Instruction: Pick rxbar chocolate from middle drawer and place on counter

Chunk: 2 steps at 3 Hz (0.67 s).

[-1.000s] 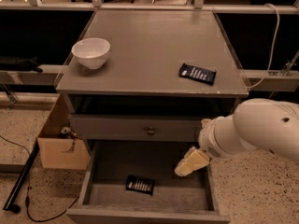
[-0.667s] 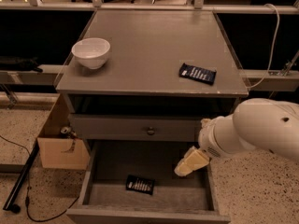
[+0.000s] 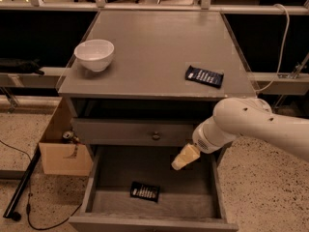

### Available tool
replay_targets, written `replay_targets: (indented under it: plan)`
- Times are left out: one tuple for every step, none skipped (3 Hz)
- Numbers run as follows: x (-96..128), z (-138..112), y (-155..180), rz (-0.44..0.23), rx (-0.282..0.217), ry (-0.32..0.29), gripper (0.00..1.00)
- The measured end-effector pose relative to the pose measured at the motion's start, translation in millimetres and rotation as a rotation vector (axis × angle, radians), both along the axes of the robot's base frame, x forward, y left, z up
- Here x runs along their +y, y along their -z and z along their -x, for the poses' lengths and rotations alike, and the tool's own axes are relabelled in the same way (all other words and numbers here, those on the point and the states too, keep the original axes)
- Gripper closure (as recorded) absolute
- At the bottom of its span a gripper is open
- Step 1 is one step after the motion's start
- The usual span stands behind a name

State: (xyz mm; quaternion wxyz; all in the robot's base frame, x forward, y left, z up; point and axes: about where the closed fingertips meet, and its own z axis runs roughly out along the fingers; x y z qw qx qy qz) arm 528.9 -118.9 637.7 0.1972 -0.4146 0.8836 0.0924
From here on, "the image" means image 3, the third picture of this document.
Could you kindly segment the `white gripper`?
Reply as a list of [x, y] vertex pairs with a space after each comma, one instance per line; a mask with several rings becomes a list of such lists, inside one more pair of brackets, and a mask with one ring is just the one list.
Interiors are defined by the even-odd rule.
[[192, 134], [193, 144], [186, 144], [171, 163], [180, 170], [200, 158], [200, 152], [211, 154], [239, 136], [222, 130], [212, 117], [201, 123]]

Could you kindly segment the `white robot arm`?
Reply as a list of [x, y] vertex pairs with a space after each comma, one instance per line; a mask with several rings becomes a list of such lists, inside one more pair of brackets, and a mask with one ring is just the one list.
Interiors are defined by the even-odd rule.
[[175, 170], [191, 164], [202, 153], [211, 154], [240, 136], [266, 141], [302, 160], [309, 160], [309, 120], [275, 114], [258, 98], [227, 98], [219, 101], [210, 118], [192, 133], [171, 163]]

